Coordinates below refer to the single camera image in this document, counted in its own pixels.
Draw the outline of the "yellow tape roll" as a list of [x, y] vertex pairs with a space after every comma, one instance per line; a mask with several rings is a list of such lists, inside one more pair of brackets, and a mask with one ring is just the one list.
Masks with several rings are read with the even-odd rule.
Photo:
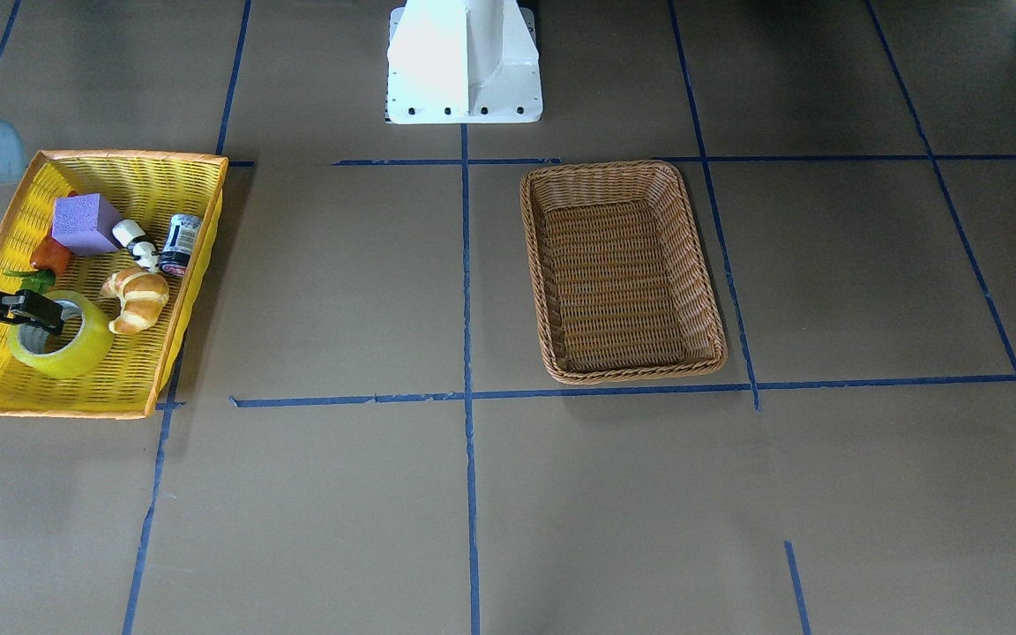
[[113, 345], [108, 314], [72, 290], [54, 290], [46, 298], [59, 305], [65, 322], [60, 336], [25, 323], [8, 328], [7, 347], [16, 361], [56, 379], [81, 377], [92, 370]]

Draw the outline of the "toy croissant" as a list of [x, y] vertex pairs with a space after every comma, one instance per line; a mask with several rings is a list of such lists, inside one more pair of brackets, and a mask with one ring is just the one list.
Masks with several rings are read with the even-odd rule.
[[108, 323], [109, 332], [133, 336], [156, 325], [169, 300], [169, 285], [161, 274], [133, 266], [110, 274], [100, 295], [120, 303], [120, 312]]

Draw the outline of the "toy carrot with leaves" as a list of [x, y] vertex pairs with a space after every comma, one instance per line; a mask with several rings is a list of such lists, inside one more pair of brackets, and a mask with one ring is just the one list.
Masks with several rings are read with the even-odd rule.
[[71, 250], [65, 248], [52, 235], [46, 235], [36, 249], [33, 249], [29, 261], [31, 269], [5, 270], [4, 276], [17, 279], [20, 290], [45, 294], [67, 273], [71, 259]]

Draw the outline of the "purple foam cube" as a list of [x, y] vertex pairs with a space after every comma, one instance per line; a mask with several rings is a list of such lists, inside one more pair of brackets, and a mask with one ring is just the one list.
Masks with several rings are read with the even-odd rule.
[[49, 233], [72, 256], [101, 256], [123, 250], [113, 234], [121, 221], [123, 214], [100, 193], [77, 194], [54, 200]]

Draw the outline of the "yellow plastic woven basket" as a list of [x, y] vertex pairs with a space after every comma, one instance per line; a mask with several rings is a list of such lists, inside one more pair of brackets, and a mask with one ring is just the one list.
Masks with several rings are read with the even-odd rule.
[[228, 160], [157, 150], [40, 150], [13, 193], [0, 223], [0, 290], [16, 292], [11, 271], [28, 267], [33, 250], [51, 230], [54, 202], [69, 193], [98, 193], [157, 243], [170, 218], [201, 219], [192, 265], [168, 281], [169, 300], [157, 325], [116, 336], [93, 370], [82, 377], [45, 377], [11, 356], [0, 323], [0, 415], [136, 419], [156, 409], [172, 377], [193, 307], [213, 253], [223, 209]]

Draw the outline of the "brown wicker basket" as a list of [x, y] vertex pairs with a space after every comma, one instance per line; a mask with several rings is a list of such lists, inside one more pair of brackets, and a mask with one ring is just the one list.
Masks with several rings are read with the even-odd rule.
[[541, 358], [557, 382], [704, 377], [726, 364], [721, 307], [675, 166], [534, 169], [519, 203]]

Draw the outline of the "small dark can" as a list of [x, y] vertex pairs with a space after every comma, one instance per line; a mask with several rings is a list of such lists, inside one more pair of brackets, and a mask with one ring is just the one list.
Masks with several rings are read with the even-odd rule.
[[167, 237], [158, 253], [162, 271], [178, 278], [186, 276], [201, 228], [202, 220], [195, 214], [178, 213], [170, 217]]

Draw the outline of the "white pedestal column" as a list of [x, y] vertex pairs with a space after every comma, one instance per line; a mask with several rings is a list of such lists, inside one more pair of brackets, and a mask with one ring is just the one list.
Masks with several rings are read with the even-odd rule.
[[533, 1], [407, 1], [390, 13], [385, 117], [517, 124], [544, 110]]

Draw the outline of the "white small bottle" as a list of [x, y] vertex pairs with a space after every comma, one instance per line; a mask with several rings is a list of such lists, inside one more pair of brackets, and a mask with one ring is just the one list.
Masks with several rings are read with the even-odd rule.
[[121, 220], [113, 226], [112, 234], [133, 258], [134, 264], [149, 273], [158, 273], [158, 248], [140, 225], [134, 220]]

